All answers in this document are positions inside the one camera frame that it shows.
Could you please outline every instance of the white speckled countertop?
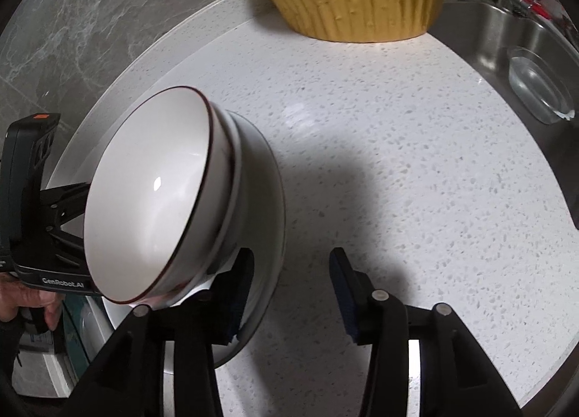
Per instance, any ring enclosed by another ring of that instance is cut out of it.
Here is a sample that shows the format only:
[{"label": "white speckled countertop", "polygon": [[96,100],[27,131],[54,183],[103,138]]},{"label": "white speckled countertop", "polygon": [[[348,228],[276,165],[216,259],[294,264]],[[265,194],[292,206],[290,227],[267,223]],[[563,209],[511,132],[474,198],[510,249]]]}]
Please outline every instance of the white speckled countertop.
[{"label": "white speckled countertop", "polygon": [[86,178],[73,170],[98,157],[86,148],[176,84],[260,128],[287,197],[276,294],[217,371],[226,415],[357,415],[369,350],[343,328],[335,246],[407,304],[453,306],[521,404],[576,344],[579,234],[557,181],[503,99],[432,36],[321,42],[289,31],[267,0],[222,0],[111,86],[52,182]]}]

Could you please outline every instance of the stainless steel sink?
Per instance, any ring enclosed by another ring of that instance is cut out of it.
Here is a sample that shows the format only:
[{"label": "stainless steel sink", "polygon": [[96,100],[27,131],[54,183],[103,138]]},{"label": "stainless steel sink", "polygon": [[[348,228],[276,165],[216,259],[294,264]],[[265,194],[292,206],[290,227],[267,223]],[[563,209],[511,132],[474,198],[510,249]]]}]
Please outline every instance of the stainless steel sink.
[{"label": "stainless steel sink", "polygon": [[538,121],[519,100],[508,80],[507,50],[523,46],[543,58],[567,85],[579,110],[579,55],[539,19],[516,16],[491,0],[446,0],[429,32],[475,68],[505,99],[549,162],[579,228],[579,122]]}]

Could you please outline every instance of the transparent bowl in sink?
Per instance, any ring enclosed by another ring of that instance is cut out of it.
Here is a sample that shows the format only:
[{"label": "transparent bowl in sink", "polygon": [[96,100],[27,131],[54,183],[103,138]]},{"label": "transparent bowl in sink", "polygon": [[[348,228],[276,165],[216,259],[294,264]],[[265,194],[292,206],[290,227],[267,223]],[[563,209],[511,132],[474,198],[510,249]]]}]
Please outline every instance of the transparent bowl in sink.
[{"label": "transparent bowl in sink", "polygon": [[544,60],[521,47],[509,48],[508,57],[509,83],[537,120],[552,124],[575,116],[567,86]]}]

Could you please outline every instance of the human hand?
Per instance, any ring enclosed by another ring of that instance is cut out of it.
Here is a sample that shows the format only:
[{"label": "human hand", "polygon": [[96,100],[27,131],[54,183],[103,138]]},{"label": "human hand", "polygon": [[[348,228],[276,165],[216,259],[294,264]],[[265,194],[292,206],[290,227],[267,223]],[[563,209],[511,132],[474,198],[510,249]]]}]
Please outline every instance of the human hand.
[{"label": "human hand", "polygon": [[44,307],[44,320],[53,331],[59,324],[64,295],[34,290],[24,286],[18,278],[0,273],[0,321],[8,322],[16,317],[19,307]]}]

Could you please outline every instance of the white bowl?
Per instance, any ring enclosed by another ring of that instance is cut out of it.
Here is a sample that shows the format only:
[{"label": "white bowl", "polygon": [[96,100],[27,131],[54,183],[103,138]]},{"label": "white bowl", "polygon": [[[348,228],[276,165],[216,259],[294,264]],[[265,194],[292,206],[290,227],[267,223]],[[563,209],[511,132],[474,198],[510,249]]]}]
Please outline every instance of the white bowl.
[{"label": "white bowl", "polygon": [[123,122],[85,210],[85,255],[116,303],[172,295],[202,276],[232,187],[232,150],[201,92],[166,89]]}]

